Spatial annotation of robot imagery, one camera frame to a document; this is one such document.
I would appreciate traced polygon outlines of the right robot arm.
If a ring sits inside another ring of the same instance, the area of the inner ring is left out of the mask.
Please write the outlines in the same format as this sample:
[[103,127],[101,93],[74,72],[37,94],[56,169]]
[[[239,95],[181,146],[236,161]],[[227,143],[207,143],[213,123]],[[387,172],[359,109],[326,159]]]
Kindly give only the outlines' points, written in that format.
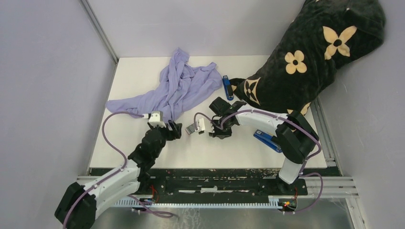
[[234,125],[253,127],[271,136],[270,141],[285,157],[276,181],[276,189],[282,195],[295,189],[295,181],[314,155],[314,148],[321,150],[316,131],[300,112],[273,113],[254,108],[244,101],[230,104],[221,97],[211,102],[209,108],[217,117],[212,121],[212,137],[229,137]]

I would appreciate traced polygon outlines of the box of staples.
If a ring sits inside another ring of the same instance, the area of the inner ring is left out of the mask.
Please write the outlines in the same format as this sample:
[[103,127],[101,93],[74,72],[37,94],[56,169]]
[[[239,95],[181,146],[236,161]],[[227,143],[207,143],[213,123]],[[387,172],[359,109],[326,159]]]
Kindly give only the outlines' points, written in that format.
[[186,133],[188,134],[188,135],[191,135],[191,134],[193,134],[194,132],[196,132],[196,125],[195,124],[191,124],[191,125],[189,125],[189,126],[187,126],[186,128],[185,128],[185,131],[186,131]]

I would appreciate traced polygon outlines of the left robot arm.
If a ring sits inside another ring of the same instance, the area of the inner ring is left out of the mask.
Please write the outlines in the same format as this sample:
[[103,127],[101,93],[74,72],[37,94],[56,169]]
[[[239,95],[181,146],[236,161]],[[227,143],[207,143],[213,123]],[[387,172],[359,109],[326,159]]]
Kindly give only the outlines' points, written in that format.
[[55,218],[65,229],[89,229],[96,219],[120,199],[149,191],[148,171],[166,142],[181,138],[181,123],[170,120],[165,127],[150,127],[123,166],[83,185],[74,182],[66,189]]

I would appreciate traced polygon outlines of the blue stapler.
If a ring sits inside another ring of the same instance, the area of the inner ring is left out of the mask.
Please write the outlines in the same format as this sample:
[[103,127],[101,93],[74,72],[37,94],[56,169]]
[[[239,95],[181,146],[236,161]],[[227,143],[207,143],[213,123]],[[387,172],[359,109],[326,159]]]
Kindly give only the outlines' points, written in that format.
[[222,78],[225,96],[228,101],[232,101],[234,99],[234,93],[232,90],[232,85],[227,75],[224,75]]
[[277,153],[282,153],[281,147],[275,142],[276,138],[273,135],[260,130],[256,130],[253,136],[264,143],[266,146],[272,148]]

